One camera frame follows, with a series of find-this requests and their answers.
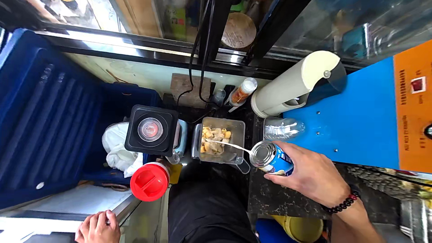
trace white plastic bag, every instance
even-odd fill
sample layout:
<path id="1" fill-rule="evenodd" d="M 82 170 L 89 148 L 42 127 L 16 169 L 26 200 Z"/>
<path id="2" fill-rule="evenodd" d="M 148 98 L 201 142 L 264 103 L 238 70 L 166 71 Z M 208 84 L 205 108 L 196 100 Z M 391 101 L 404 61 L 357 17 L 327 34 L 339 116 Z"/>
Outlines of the white plastic bag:
<path id="1" fill-rule="evenodd" d="M 111 168 L 124 172 L 124 177 L 130 177 L 143 165 L 143 154 L 128 151 L 124 148 L 129 122 L 110 125 L 102 136 L 102 145 L 108 153 L 106 160 Z"/>

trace bracelet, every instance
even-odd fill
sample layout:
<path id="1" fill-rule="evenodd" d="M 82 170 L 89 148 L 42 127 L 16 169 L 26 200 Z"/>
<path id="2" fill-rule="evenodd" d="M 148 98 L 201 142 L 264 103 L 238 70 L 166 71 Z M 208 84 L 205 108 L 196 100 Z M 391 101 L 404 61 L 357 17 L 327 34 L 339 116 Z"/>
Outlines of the bracelet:
<path id="1" fill-rule="evenodd" d="M 341 204 L 339 204 L 339 206 L 328 208 L 324 205 L 321 205 L 321 207 L 329 214 L 337 214 L 338 212 L 342 212 L 342 210 L 351 206 L 351 204 L 353 204 L 357 198 L 360 198 L 360 193 L 351 189 L 351 194 L 348 195 L 348 197 Z"/>

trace tin can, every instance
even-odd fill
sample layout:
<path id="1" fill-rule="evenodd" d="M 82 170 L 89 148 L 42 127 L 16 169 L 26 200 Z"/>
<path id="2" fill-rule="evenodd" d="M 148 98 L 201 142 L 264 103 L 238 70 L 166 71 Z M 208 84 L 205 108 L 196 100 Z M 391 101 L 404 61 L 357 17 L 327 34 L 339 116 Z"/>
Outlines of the tin can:
<path id="1" fill-rule="evenodd" d="M 292 160 L 283 150 L 270 141 L 261 141 L 251 150 L 251 164 L 268 174 L 289 176 L 294 170 Z"/>

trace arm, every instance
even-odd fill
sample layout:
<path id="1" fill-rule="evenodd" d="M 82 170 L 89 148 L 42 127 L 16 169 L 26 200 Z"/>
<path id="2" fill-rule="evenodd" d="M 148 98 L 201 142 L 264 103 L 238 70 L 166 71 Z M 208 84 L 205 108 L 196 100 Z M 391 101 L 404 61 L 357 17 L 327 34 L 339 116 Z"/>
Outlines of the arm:
<path id="1" fill-rule="evenodd" d="M 296 190 L 329 208 L 339 205 L 348 197 L 348 184 L 325 155 L 295 144 L 280 141 L 274 143 L 292 159 L 294 172 L 290 176 L 265 174 L 266 179 Z M 360 199 L 342 212 L 333 214 L 332 221 L 333 242 L 385 242 L 373 228 Z"/>

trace sauce bottle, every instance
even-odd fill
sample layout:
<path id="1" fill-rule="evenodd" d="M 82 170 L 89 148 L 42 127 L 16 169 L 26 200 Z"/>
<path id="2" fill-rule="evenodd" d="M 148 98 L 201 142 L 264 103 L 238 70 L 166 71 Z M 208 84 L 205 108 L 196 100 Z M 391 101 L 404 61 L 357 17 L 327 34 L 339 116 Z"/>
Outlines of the sauce bottle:
<path id="1" fill-rule="evenodd" d="M 258 83 L 254 78 L 246 78 L 230 96 L 230 103 L 242 104 L 257 89 Z"/>

